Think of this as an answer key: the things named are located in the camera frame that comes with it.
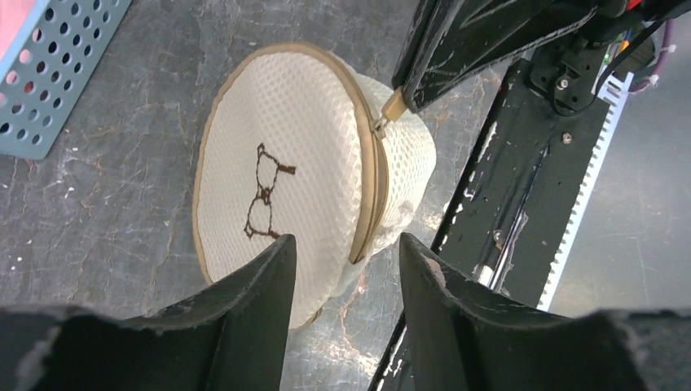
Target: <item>glasses embroidery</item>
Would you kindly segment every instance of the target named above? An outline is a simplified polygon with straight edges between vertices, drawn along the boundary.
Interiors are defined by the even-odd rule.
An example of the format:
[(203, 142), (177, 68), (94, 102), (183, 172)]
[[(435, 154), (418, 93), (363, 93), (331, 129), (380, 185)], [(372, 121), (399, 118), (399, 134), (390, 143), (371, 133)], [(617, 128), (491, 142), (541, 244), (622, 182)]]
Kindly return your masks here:
[(247, 222), (244, 233), (252, 239), (255, 235), (269, 236), (278, 239), (280, 234), (273, 229), (274, 210), (271, 194), (276, 187), (279, 173), (295, 175), (295, 166), (283, 165), (278, 159), (266, 152), (264, 143), (257, 147), (257, 194), (247, 211)]

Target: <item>pink object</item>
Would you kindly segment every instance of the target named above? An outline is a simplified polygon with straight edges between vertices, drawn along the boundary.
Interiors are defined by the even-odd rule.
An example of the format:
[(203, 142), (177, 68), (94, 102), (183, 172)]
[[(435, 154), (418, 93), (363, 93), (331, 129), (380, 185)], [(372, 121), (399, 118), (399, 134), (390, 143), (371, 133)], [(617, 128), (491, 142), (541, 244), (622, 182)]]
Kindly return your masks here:
[(36, 0), (0, 0), (0, 58), (10, 47), (35, 3)]

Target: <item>beige zipper trim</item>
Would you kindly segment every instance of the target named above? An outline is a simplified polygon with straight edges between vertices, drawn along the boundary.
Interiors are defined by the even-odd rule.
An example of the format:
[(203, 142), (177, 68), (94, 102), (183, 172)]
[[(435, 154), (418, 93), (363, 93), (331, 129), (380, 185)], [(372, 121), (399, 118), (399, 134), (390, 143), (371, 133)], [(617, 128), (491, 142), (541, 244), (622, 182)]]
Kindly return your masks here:
[(328, 66), (334, 72), (334, 74), (336, 74), (339, 81), (343, 84), (345, 92), (353, 101), (355, 120), (358, 126), (358, 136), (360, 138), (360, 148), (362, 151), (363, 172), (362, 204), (360, 208), (358, 225), (355, 229), (353, 244), (350, 248), (350, 255), (348, 256), (350, 263), (355, 264), (359, 261), (362, 261), (368, 247), (370, 247), (372, 244), (375, 229), (379, 226), (381, 218), (384, 215), (386, 199), (389, 194), (389, 166), (386, 160), (384, 146), (381, 140), (378, 137), (375, 137), (373, 133), (374, 118), (370, 111), (369, 104), (353, 75), (338, 58), (318, 46), (297, 42), (263, 47), (244, 59), (238, 68), (231, 73), (226, 82), (223, 83), (220, 91), (216, 95), (216, 98), (213, 100), (211, 112), (209, 113), (209, 118), (206, 121), (204, 133), (201, 139), (200, 156), (197, 163), (195, 188), (192, 200), (192, 225), (197, 256), (200, 264), (202, 265), (202, 273), (209, 284), (211, 284), (212, 281), (209, 277), (209, 272), (206, 266), (206, 258), (204, 255), (203, 246), (201, 245), (201, 236), (199, 233), (196, 214), (199, 205), (201, 174), (204, 166), (204, 150), (206, 140), (211, 129), (211, 123), (221, 99), (232, 87), (233, 82), (253, 60), (263, 55), (273, 55), (285, 52), (309, 55), (321, 61), (322, 64)]

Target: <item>gray marble surface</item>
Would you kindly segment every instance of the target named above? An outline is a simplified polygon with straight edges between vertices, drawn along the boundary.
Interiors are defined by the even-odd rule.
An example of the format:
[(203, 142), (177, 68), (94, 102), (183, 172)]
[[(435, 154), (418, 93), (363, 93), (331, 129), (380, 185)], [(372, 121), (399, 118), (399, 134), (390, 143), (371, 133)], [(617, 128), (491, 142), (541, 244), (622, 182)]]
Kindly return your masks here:
[[(134, 0), (43, 161), (0, 156), (0, 305), (151, 314), (205, 285), (191, 236), (200, 135), (227, 74), (305, 40), (389, 81), (414, 0)], [(430, 244), (494, 98), (487, 71), (423, 113), (437, 168), (409, 231)], [(282, 389), (366, 389), (402, 310), (397, 249), (289, 336)]]

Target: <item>zipper pull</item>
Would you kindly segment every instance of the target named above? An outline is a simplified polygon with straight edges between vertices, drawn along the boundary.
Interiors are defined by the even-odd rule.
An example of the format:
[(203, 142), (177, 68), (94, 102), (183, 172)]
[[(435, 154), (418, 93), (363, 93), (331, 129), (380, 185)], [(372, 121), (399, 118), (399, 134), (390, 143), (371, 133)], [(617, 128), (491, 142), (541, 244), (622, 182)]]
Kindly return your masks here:
[(408, 110), (405, 100), (403, 99), (403, 87), (399, 87), (394, 91), (389, 100), (384, 103), (381, 108), (381, 117), (374, 123), (374, 134), (383, 139), (386, 137), (386, 126), (396, 121)]

